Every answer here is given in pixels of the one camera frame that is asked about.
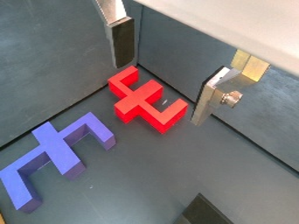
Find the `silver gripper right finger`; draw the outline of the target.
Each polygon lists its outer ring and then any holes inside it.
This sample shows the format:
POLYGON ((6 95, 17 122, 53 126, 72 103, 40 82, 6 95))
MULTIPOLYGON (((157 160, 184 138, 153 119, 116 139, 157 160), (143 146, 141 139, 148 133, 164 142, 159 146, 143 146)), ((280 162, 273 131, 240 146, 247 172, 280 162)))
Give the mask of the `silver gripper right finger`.
POLYGON ((259 82, 269 68, 265 61, 241 50, 236 50, 229 65, 221 66, 201 84, 191 116, 195 125, 201 125, 221 105, 231 108, 237 105, 240 89, 259 82))

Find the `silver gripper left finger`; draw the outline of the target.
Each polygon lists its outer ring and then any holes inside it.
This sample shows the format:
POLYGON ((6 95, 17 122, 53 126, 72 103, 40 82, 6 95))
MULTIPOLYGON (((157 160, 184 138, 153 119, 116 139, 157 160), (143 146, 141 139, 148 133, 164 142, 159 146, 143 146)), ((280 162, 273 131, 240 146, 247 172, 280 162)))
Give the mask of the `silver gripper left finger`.
POLYGON ((135 57, 135 20, 127 15, 123 0, 92 0, 105 25, 116 68, 125 66, 135 57))

